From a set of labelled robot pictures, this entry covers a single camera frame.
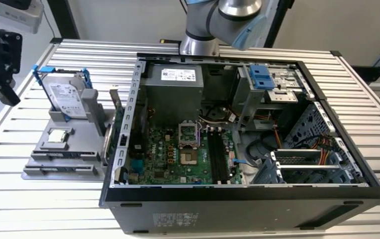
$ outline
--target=blue plastic latch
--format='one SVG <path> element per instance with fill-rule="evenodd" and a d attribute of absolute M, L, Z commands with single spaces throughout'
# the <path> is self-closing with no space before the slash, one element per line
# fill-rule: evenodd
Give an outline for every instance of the blue plastic latch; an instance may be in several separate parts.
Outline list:
<path fill-rule="evenodd" d="M 57 68 L 54 68 L 53 66 L 43 66 L 39 71 L 42 73 L 54 73 L 57 71 Z"/>
<path fill-rule="evenodd" d="M 267 66 L 251 65 L 250 76 L 254 80 L 254 86 L 259 90 L 272 90 L 276 87 L 275 81 L 270 76 Z"/>
<path fill-rule="evenodd" d="M 85 78 L 86 78 L 86 87 L 89 89 L 93 89 L 93 83 L 91 83 L 91 78 L 90 78 L 90 71 L 87 70 L 87 68 L 85 68 L 82 70 L 83 74 L 85 74 Z"/>
<path fill-rule="evenodd" d="M 38 65 L 33 66 L 33 75 L 34 75 L 34 77 L 37 79 L 38 84 L 42 86 L 43 85 L 43 81 L 42 81 L 42 78 L 39 77 L 39 74 L 38 74 Z"/>

